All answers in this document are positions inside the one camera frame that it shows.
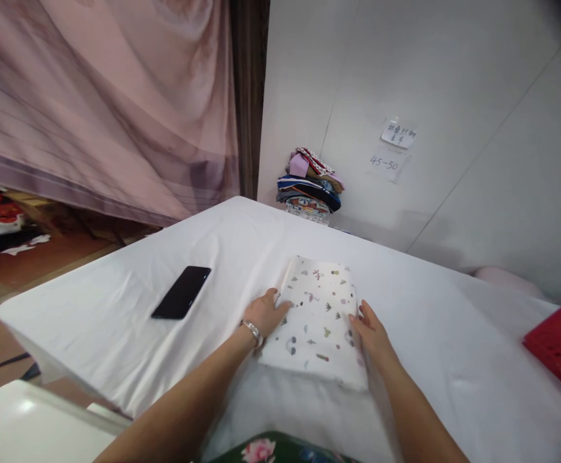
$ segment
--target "silver bracelet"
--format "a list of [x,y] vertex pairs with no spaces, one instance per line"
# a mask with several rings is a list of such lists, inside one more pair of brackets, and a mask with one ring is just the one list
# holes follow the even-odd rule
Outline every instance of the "silver bracelet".
[[242,319],[242,321],[240,322],[240,326],[242,325],[246,326],[250,331],[252,331],[253,336],[256,339],[256,347],[257,348],[261,347],[263,344],[263,336],[261,336],[261,333],[259,332],[258,328],[248,320],[244,320],[244,319]]

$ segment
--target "white table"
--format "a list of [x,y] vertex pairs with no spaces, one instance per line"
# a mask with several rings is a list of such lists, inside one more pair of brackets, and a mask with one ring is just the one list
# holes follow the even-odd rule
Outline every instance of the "white table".
[[[45,374],[66,374],[136,417],[233,332],[295,254],[351,267],[359,297],[471,461],[561,461],[561,383],[520,344],[554,305],[241,197],[5,302],[0,319]],[[189,315],[150,319],[187,265],[213,269]],[[249,361],[205,455],[280,430],[392,461],[380,386],[375,378],[372,395],[358,394]]]

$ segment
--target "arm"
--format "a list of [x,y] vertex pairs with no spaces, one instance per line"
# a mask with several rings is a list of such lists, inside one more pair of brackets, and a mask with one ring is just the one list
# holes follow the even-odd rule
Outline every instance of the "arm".
[[468,462],[434,410],[400,364],[385,328],[372,308],[362,301],[363,316],[349,316],[370,354],[373,366],[383,377],[396,432],[407,463]]
[[[267,337],[290,307],[274,308],[270,288],[245,310]],[[235,372],[256,347],[252,332],[240,326],[212,355],[173,386],[115,439],[94,463],[190,462],[224,400]]]

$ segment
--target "white wall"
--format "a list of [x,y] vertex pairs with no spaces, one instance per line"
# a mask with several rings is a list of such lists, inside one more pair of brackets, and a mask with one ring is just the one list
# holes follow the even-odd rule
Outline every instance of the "white wall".
[[[259,201],[275,205],[305,145],[346,181],[334,224],[452,268],[502,266],[561,297],[561,187],[548,195],[561,182],[561,24],[543,8],[273,1]],[[394,115],[420,124],[397,185],[365,174]]]
[[561,50],[409,253],[501,266],[561,300]]

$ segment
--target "stack of folded clothes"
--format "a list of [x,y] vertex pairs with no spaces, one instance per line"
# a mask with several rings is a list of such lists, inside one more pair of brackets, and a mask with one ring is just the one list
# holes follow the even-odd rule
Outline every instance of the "stack of folded clothes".
[[296,148],[287,165],[288,175],[278,179],[276,200],[287,211],[329,225],[330,214],[340,209],[343,181],[307,148]]

